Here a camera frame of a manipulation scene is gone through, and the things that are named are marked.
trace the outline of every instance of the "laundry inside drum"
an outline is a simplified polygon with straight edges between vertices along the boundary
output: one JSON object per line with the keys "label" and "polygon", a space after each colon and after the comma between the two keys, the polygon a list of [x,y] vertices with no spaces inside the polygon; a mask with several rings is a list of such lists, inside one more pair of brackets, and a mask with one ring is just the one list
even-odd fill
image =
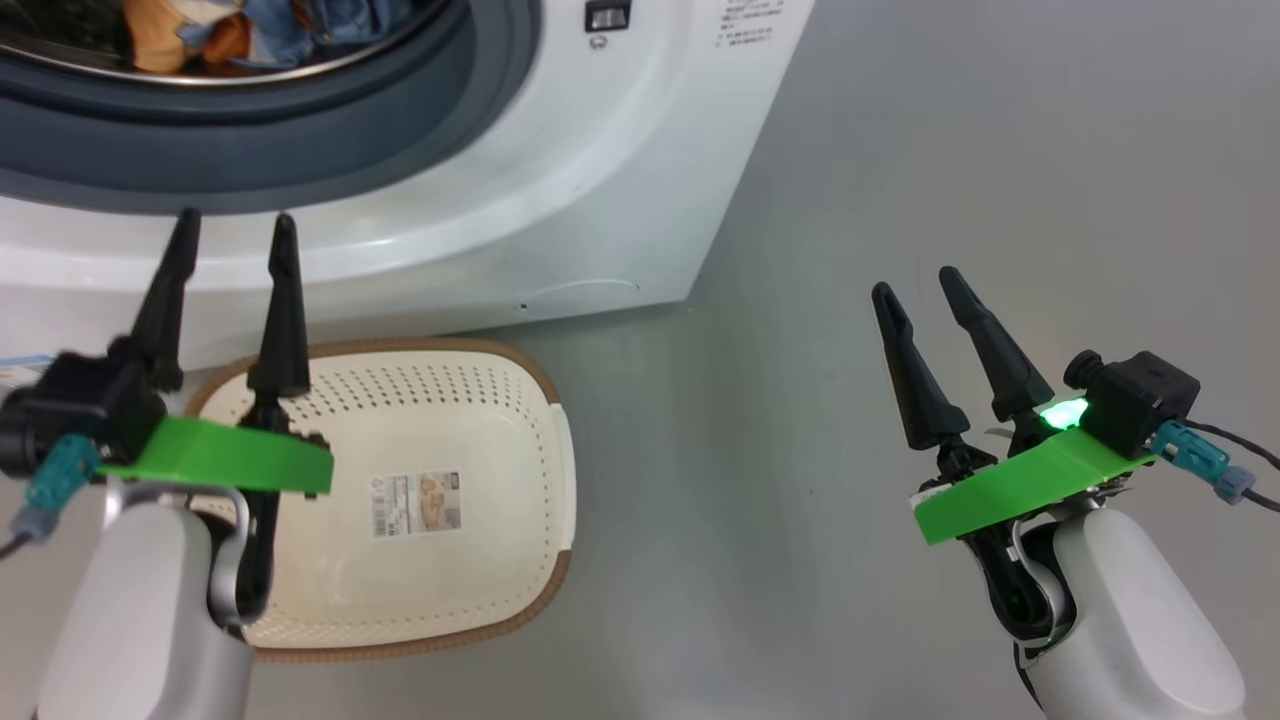
{"label": "laundry inside drum", "polygon": [[0,47],[61,69],[198,85],[333,70],[412,36],[447,0],[0,0]]}

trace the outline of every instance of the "front-load washing machine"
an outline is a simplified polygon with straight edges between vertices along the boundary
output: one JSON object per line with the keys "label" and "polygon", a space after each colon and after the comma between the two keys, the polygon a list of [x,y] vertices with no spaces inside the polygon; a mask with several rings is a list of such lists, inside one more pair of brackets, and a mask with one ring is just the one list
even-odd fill
{"label": "front-load washing machine", "polygon": [[314,341],[684,299],[813,0],[422,0],[389,41],[146,76],[0,33],[0,357],[100,352],[205,214],[183,363],[251,354],[278,210]]}

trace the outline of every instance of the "green mount bracket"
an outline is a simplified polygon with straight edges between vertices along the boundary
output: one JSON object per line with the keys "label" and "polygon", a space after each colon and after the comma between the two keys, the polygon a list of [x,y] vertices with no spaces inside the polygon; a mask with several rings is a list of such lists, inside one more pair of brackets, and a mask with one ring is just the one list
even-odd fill
{"label": "green mount bracket", "polygon": [[1125,460],[1071,428],[929,497],[916,506],[915,521],[925,542],[938,544],[1021,518],[1153,460]]}
{"label": "green mount bracket", "polygon": [[97,471],[127,480],[328,495],[333,454],[289,436],[170,415],[137,462],[101,465]]}

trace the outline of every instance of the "teal cable connector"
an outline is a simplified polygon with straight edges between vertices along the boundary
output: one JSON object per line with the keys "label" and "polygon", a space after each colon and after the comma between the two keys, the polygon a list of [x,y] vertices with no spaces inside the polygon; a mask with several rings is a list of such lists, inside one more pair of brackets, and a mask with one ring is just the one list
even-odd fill
{"label": "teal cable connector", "polygon": [[27,505],[9,523],[13,537],[27,536],[38,543],[51,536],[67,503],[97,474],[99,462],[93,441],[63,436],[27,486]]}
{"label": "teal cable connector", "polygon": [[1213,493],[1228,505],[1239,505],[1244,491],[1253,487],[1253,473],[1231,465],[1230,455],[1175,420],[1160,425],[1151,452],[1213,486]]}

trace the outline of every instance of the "plastic laundry basket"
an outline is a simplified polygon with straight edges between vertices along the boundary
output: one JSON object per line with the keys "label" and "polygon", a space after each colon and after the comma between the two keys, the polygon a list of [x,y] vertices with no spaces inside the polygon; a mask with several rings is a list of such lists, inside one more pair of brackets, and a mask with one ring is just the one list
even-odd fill
{"label": "plastic laundry basket", "polygon": [[[251,363],[211,378],[187,414],[236,423]],[[335,466],[329,496],[282,498],[270,603],[246,628],[261,660],[476,643],[552,601],[573,543],[573,447],[532,360],[479,340],[324,345],[311,393],[283,405],[296,430],[325,436]]]}

